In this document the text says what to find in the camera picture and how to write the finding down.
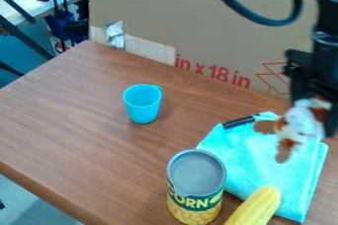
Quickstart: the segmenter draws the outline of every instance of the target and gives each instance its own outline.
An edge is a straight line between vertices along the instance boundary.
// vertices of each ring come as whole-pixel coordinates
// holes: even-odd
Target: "can label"
[[[216,206],[222,197],[222,190],[208,196],[181,196],[177,194],[172,186],[168,184],[168,191],[171,199],[179,206],[192,211],[205,211]]]
[[[223,190],[208,196],[181,196],[168,182],[168,208],[179,221],[189,225],[205,225],[219,214]]]

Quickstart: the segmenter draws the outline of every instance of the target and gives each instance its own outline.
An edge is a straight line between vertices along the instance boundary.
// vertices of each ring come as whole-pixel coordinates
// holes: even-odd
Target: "plush animal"
[[[331,104],[320,98],[302,99],[276,120],[257,121],[255,130],[278,136],[276,161],[284,163],[293,151],[299,150],[311,138],[325,137],[323,122],[330,109]]]

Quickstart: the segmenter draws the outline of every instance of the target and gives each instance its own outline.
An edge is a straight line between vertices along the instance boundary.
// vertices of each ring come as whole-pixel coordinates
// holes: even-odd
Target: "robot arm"
[[[222,0],[239,15],[265,26],[284,26],[296,20],[301,0],[294,0],[291,15],[275,21],[261,17],[236,0]],[[338,126],[338,0],[317,0],[318,21],[312,32],[313,53],[287,50],[285,74],[291,78],[292,106],[301,99],[320,96],[331,103],[324,119],[325,137],[332,137]]]

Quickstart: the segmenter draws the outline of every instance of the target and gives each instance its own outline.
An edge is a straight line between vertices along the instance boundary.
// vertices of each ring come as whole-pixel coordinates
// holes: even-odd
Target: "blue cup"
[[[162,88],[151,84],[136,84],[125,89],[123,94],[127,115],[140,124],[154,121],[161,106]]]

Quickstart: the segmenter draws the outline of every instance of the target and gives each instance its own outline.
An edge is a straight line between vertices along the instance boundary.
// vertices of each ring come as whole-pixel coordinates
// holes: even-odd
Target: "corn can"
[[[204,150],[185,150],[167,166],[167,204],[171,214],[188,225],[206,225],[219,214],[226,171]]]

